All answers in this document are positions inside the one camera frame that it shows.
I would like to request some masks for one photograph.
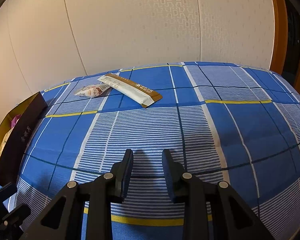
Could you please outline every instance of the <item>white wall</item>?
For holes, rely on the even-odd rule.
[[[16,103],[76,76],[220,61],[269,68],[272,0],[7,0],[0,9],[0,122]]]

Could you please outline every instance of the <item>food packaging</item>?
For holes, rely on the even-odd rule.
[[[112,73],[103,75],[98,80],[135,100],[143,108],[152,105],[162,98],[162,95],[158,92]]]
[[[6,145],[7,141],[8,141],[8,138],[12,132],[13,128],[11,128],[7,133],[6,135],[4,136],[3,140],[2,140],[2,143],[0,145],[0,157],[1,157],[1,154],[2,154],[2,151],[3,151],[3,148],[4,146]]]
[[[95,98],[100,96],[104,91],[109,89],[110,86],[106,84],[98,84],[98,85],[90,85],[83,88],[80,88],[77,90],[74,95],[80,96],[80,97],[90,97]]]

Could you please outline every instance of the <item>black clamp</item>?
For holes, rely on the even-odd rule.
[[[92,182],[68,182],[42,210],[21,240],[80,240],[84,205],[89,201],[86,239],[112,240],[111,202],[125,199],[133,166],[133,152]]]
[[[274,240],[271,233],[239,194],[225,181],[216,185],[201,181],[173,161],[169,149],[162,152],[168,194],[173,203],[185,203],[183,240],[208,240],[210,202],[214,240]]]
[[[3,205],[3,201],[7,200],[17,192],[17,186],[8,183],[0,188],[0,240],[19,239],[23,234],[20,225],[31,214],[31,210],[26,204],[21,204],[10,213]]]

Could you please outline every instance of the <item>blue plaid bedsheet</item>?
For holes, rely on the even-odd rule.
[[[112,89],[74,95],[105,73],[42,91],[49,105],[25,152],[9,211],[38,213],[70,180],[85,183],[134,152],[127,198],[112,204],[114,240],[181,239],[182,204],[168,198],[161,153],[200,179],[228,181],[276,239],[300,228],[300,95],[278,74],[229,63],[179,62],[111,71],[162,94],[143,109]],[[86,203],[86,221],[89,203]],[[82,238],[85,236],[83,225]]]

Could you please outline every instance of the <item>metal screw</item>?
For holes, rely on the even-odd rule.
[[[182,177],[184,179],[191,179],[192,178],[192,174],[189,172],[185,172],[184,174],[182,174]]]
[[[67,183],[67,186],[68,186],[68,188],[73,188],[73,187],[77,186],[77,183],[74,180],[72,180]]]
[[[108,173],[105,173],[105,174],[103,175],[103,177],[104,177],[105,179],[112,179],[112,178],[113,178],[113,174],[112,174],[111,172],[108,172]]]
[[[229,186],[229,184],[226,181],[220,181],[219,182],[219,186],[221,188],[227,188]]]

